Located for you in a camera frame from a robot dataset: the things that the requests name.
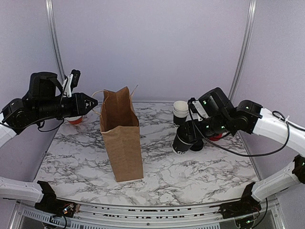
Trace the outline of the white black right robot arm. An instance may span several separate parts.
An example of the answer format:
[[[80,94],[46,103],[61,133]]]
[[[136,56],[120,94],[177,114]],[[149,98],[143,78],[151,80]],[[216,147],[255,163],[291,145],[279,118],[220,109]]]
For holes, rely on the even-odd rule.
[[[200,98],[174,102],[173,123],[177,131],[172,148],[180,155],[189,150],[201,150],[204,142],[218,146],[218,140],[238,132],[278,143],[275,150],[246,153],[245,157],[272,156],[287,147],[296,152],[284,168],[248,184],[239,200],[223,203],[219,212],[225,219],[260,212],[261,203],[269,196],[305,181],[305,129],[277,110],[271,111],[251,100],[242,100],[235,106],[223,90],[216,87]]]

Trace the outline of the brown paper bag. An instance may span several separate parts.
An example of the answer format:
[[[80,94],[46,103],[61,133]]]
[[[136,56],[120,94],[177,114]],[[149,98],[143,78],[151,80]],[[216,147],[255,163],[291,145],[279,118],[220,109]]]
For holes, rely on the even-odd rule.
[[[143,178],[139,120],[128,87],[103,91],[100,131],[116,182]]]

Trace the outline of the single black paper cup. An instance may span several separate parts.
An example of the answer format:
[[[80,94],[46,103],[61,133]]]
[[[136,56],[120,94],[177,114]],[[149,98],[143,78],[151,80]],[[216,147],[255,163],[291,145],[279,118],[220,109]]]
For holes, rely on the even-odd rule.
[[[194,145],[194,143],[195,141],[186,141],[176,134],[172,144],[173,152],[178,155],[183,155]]]

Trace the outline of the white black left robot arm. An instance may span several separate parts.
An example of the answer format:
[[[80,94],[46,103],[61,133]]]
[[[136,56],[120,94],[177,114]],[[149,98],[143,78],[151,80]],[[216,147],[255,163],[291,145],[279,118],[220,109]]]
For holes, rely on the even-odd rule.
[[[15,98],[0,112],[0,145],[5,146],[32,126],[43,133],[47,120],[58,120],[86,115],[98,102],[85,93],[73,92],[81,72],[73,69],[62,83],[57,74],[37,72],[30,76],[29,88],[22,98]],[[72,218],[77,204],[59,199],[46,181],[25,182],[1,177],[0,197],[32,202],[38,210],[58,217]]]

